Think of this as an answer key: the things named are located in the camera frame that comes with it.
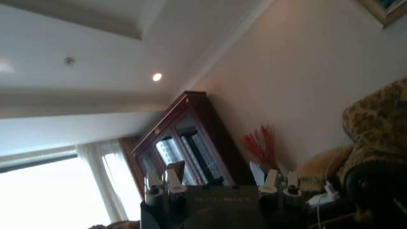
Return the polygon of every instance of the crown molding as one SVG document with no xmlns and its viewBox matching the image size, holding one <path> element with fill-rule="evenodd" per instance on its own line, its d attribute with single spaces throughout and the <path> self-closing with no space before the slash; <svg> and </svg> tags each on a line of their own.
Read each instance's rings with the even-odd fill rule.
<svg viewBox="0 0 407 229">
<path fill-rule="evenodd" d="M 81 26 L 111 32 L 120 36 L 141 40 L 135 22 L 112 18 L 96 11 L 76 7 L 69 3 L 49 0 L 1 0 L 0 4 Z"/>
<path fill-rule="evenodd" d="M 224 36 L 219 39 L 212 48 L 203 53 L 195 65 L 187 70 L 185 75 L 188 76 L 187 78 L 189 78 L 189 80 L 184 84 L 180 91 L 177 91 L 177 95 L 183 91 L 191 90 L 195 84 L 203 79 L 272 3 L 274 0 L 256 1 L 250 6 L 247 14 L 242 16 L 240 20 L 238 20 L 238 22 L 228 29 L 226 29 Z"/>
</svg>

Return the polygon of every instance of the glass cabinet door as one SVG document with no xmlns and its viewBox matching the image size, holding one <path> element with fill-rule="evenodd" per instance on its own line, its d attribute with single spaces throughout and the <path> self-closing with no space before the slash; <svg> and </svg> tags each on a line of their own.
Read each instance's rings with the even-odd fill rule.
<svg viewBox="0 0 407 229">
<path fill-rule="evenodd" d="M 184 185 L 196 185 L 197 180 L 191 171 L 188 161 L 181 154 L 181 151 L 176 145 L 176 141 L 169 132 L 164 134 L 164 137 L 161 137 L 160 141 L 155 144 L 155 147 L 165 166 L 171 163 L 185 161 L 184 176 L 181 182 Z"/>
<path fill-rule="evenodd" d="M 149 172 L 155 172 L 157 175 L 163 172 L 163 166 L 160 166 L 160 161 L 156 158 L 153 150 L 143 150 L 137 155 L 137 161 L 139 165 L 141 165 L 144 176 Z"/>
<path fill-rule="evenodd" d="M 188 115 L 176 125 L 176 132 L 204 184 L 223 184 L 222 173 L 199 134 L 192 117 Z"/>
</svg>

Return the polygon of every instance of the white plastic part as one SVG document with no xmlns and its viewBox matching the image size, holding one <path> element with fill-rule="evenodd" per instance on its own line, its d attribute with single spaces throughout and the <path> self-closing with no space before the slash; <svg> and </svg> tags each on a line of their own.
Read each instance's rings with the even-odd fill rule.
<svg viewBox="0 0 407 229">
<path fill-rule="evenodd" d="M 340 198 L 339 192 L 334 189 L 334 186 L 330 182 L 326 183 L 326 193 L 314 196 L 308 201 L 311 207 L 318 205 L 324 205 L 327 203 L 335 202 Z"/>
<path fill-rule="evenodd" d="M 290 193 L 288 189 L 296 189 L 296 193 Z M 300 197 L 302 193 L 299 190 L 299 176 L 296 172 L 290 171 L 288 175 L 287 175 L 287 188 L 284 189 L 283 193 L 287 196 L 292 196 L 292 197 Z"/>
<path fill-rule="evenodd" d="M 259 187 L 260 193 L 275 194 L 278 192 L 278 188 L 275 187 L 275 180 L 278 178 L 278 174 L 279 172 L 275 169 L 268 170 L 264 185 Z"/>
<path fill-rule="evenodd" d="M 164 191 L 161 189 L 163 182 L 159 179 L 156 173 L 147 173 L 147 177 L 144 179 L 145 182 L 145 190 L 144 190 L 144 201 L 149 206 L 157 206 L 163 203 L 163 194 Z"/>
<path fill-rule="evenodd" d="M 187 187 L 180 183 L 173 169 L 165 171 L 165 181 L 168 184 L 169 194 L 180 194 L 187 191 Z"/>
</svg>

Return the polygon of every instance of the white ceiling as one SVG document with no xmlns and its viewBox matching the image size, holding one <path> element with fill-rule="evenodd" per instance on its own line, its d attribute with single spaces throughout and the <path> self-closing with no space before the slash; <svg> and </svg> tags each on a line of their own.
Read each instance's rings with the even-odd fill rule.
<svg viewBox="0 0 407 229">
<path fill-rule="evenodd" d="M 0 111 L 0 135 L 9 136 L 1 139 L 0 155 L 143 133 L 145 123 L 185 89 L 211 53 L 263 2 L 167 0 L 148 10 L 155 17 L 143 17 L 139 9 L 151 7 L 144 0 L 117 0 L 113 8 L 109 0 L 64 1 L 125 20 L 141 18 L 148 32 L 135 40 L 0 5 L 0 105 L 7 107 Z M 65 57 L 75 58 L 73 69 L 64 66 Z M 163 73 L 157 83 L 151 80 L 156 72 Z M 131 113 L 105 114 L 121 124 L 113 128 L 111 121 L 115 131 L 100 127 L 103 118 L 84 132 L 76 128 L 84 122 L 75 116 L 47 117 L 116 112 Z M 9 119 L 32 116 L 44 117 Z M 60 125 L 41 129 L 56 120 Z M 67 138 L 67 129 L 56 135 L 59 127 L 69 126 Z"/>
<path fill-rule="evenodd" d="M 128 136 L 159 113 L 83 114 L 0 121 L 0 156 Z"/>
<path fill-rule="evenodd" d="M 136 22 L 147 0 L 55 0 L 95 10 L 123 21 Z"/>
</svg>

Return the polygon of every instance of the picture frame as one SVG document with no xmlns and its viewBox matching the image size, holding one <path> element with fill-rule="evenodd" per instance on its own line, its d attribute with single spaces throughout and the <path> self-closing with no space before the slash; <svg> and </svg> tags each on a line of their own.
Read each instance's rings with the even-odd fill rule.
<svg viewBox="0 0 407 229">
<path fill-rule="evenodd" d="M 386 28 L 407 13 L 407 0 L 356 0 Z"/>
</svg>

